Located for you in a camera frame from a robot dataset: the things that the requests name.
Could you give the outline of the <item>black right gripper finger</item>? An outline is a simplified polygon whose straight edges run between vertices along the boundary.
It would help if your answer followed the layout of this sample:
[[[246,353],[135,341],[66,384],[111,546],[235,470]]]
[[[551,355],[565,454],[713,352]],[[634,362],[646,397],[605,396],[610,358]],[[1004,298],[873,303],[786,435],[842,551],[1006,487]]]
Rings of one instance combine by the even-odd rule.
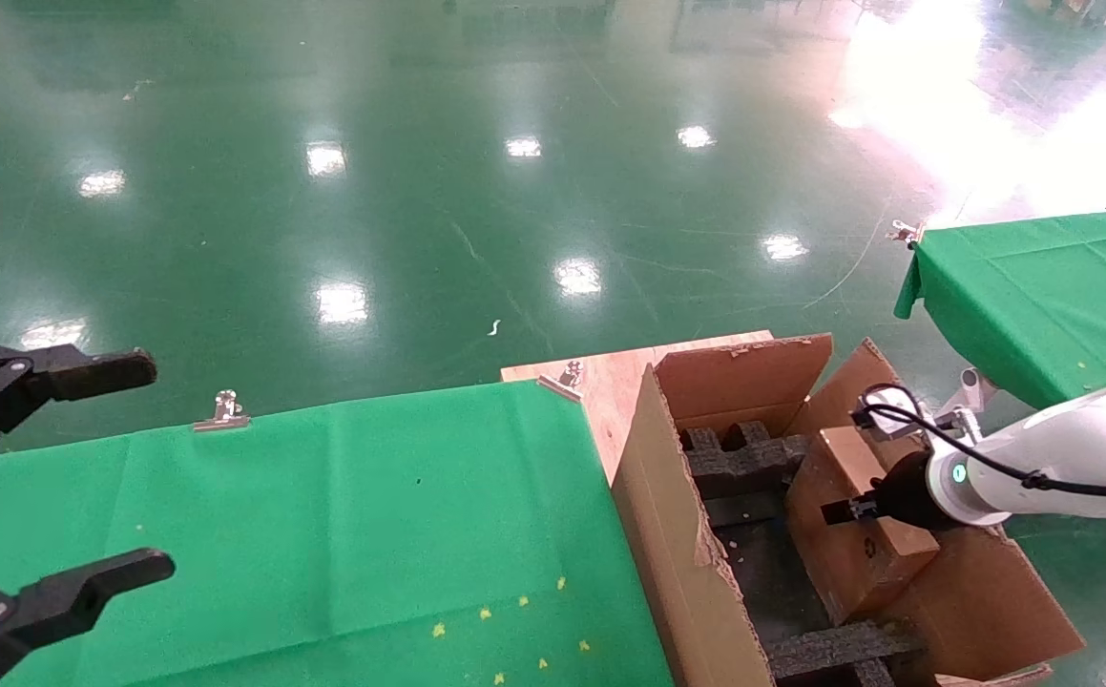
[[[874,496],[859,496],[822,504],[822,517],[827,525],[844,525],[864,519],[877,519],[883,513]]]

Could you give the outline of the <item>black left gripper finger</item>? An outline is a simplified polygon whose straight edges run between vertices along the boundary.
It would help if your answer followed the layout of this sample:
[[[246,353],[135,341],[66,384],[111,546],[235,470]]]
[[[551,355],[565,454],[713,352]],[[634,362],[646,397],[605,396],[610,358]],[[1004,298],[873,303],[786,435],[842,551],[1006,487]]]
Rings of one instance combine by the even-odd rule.
[[[158,369],[144,348],[86,355],[73,344],[0,346],[0,439],[50,402],[85,400],[152,385]]]
[[[174,574],[168,553],[138,549],[46,575],[15,594],[0,591],[0,679],[30,653],[93,629],[113,597]]]

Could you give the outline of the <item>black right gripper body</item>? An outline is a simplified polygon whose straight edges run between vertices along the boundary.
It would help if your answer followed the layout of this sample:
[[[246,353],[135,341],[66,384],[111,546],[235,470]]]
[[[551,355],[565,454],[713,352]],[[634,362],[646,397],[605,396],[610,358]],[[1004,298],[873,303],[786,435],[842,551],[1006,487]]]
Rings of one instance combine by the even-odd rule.
[[[894,519],[916,528],[935,528],[935,500],[930,492],[931,452],[901,458],[884,478],[872,480],[876,518]]]

